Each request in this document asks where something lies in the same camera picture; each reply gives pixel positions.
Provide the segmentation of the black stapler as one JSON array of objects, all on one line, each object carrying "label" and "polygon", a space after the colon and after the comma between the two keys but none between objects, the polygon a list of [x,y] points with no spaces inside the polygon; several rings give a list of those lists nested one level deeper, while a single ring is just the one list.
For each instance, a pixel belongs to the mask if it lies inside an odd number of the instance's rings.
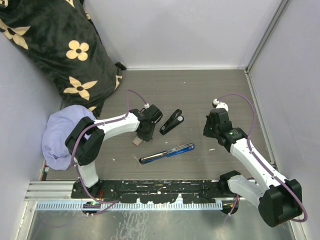
[{"label": "black stapler", "polygon": [[169,119],[164,123],[164,125],[160,128],[159,132],[161,135],[166,135],[178,125],[180,125],[184,121],[184,117],[182,116],[182,110],[177,109],[173,112],[173,114],[169,117]]}]

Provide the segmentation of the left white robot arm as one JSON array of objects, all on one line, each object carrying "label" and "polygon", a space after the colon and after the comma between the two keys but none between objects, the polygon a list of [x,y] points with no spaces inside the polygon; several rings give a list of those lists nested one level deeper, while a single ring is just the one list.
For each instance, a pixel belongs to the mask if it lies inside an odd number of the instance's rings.
[{"label": "left white robot arm", "polygon": [[88,198],[95,198],[100,193],[99,177],[95,159],[102,143],[112,137],[136,132],[133,144],[152,140],[156,123],[163,113],[154,104],[143,109],[131,109],[127,113],[103,120],[91,120],[83,117],[65,140],[65,146],[76,163],[77,171],[83,182],[82,192]]}]

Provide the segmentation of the blue stapler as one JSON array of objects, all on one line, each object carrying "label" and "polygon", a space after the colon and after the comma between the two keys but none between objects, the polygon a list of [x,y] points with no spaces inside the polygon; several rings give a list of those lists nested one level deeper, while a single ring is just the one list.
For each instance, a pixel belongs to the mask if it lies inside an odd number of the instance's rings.
[{"label": "blue stapler", "polygon": [[161,159],[161,158],[169,158],[173,157],[179,154],[183,154],[189,151],[192,151],[195,149],[195,145],[193,143],[184,144],[175,148],[171,148],[165,151],[158,152],[153,155],[141,157],[138,161],[140,164],[144,165],[150,162],[153,162],[155,160]]}]

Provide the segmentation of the white red staple box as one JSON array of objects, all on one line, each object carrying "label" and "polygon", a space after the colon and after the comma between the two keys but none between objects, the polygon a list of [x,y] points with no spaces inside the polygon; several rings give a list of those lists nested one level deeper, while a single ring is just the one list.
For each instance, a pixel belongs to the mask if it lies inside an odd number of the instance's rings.
[{"label": "white red staple box", "polygon": [[135,137],[133,140],[132,140],[132,143],[135,145],[135,146],[139,146],[141,143],[144,143],[145,140],[139,138],[139,137]]}]

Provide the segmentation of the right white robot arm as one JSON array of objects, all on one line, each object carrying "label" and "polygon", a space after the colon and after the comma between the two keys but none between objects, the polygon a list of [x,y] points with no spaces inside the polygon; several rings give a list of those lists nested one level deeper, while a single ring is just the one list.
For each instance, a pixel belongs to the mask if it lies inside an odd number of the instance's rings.
[{"label": "right white robot arm", "polygon": [[296,179],[289,180],[273,168],[254,148],[246,133],[233,127],[225,108],[214,108],[206,116],[203,129],[249,171],[251,182],[233,170],[219,177],[219,191],[225,197],[233,194],[254,205],[270,227],[276,227],[303,214],[302,187]]}]

